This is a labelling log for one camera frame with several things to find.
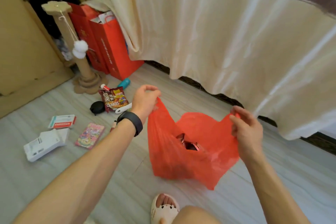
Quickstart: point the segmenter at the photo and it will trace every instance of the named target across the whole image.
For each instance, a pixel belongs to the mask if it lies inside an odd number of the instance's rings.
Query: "smart watch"
[[[142,131],[142,129],[143,129],[142,122],[141,122],[140,118],[135,113],[127,112],[127,111],[124,112],[122,115],[120,115],[118,117],[117,124],[119,122],[121,122],[123,119],[128,119],[133,123],[133,125],[135,127],[135,131],[136,131],[134,137],[136,137]]]

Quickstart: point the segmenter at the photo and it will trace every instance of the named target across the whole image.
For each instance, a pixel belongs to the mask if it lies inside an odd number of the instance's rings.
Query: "wooden door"
[[[72,73],[65,69],[50,39],[44,35],[36,21],[27,11],[23,0],[0,0],[0,117],[13,108],[3,106],[8,99],[15,98],[15,93],[32,87],[38,93],[21,95],[19,105],[43,94],[44,92],[71,78]],[[50,86],[45,81],[59,74],[62,79],[54,78]]]

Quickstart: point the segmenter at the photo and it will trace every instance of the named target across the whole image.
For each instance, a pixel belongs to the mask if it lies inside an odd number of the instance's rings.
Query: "red plastic bag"
[[[216,121],[198,112],[187,112],[174,122],[160,99],[148,117],[149,157],[155,176],[196,179],[214,190],[220,178],[238,161],[238,142],[231,135],[229,115]],[[187,150],[178,135],[197,143],[199,151]]]

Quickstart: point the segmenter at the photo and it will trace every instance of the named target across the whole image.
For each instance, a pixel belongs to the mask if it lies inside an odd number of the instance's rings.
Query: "pink booklet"
[[[85,147],[91,150],[95,143],[98,142],[100,135],[105,127],[94,123],[89,123],[84,132],[80,135],[75,145]]]

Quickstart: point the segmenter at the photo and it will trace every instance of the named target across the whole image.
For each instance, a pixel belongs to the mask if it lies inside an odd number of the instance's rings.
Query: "tile floor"
[[[174,120],[185,112],[203,112],[220,120],[230,106],[196,88],[145,64],[130,77],[125,90],[129,100],[142,84],[157,85],[162,101]],[[109,77],[109,86],[119,81]],[[98,94],[77,95],[66,82],[0,120],[0,223],[9,223],[59,173],[86,152],[74,146],[89,122],[107,127],[115,114],[93,116],[91,103]],[[23,145],[47,130],[54,115],[75,114],[68,145],[57,148],[30,163]],[[336,156],[304,141],[286,141],[276,129],[264,125],[264,150],[284,184],[312,223],[336,223]],[[147,131],[133,139],[92,217],[100,223],[149,223],[149,209],[159,192],[173,195],[184,205],[197,205],[213,213],[223,223],[265,223],[263,211],[240,160],[220,180],[214,191],[196,181],[168,181],[155,177],[148,155]]]

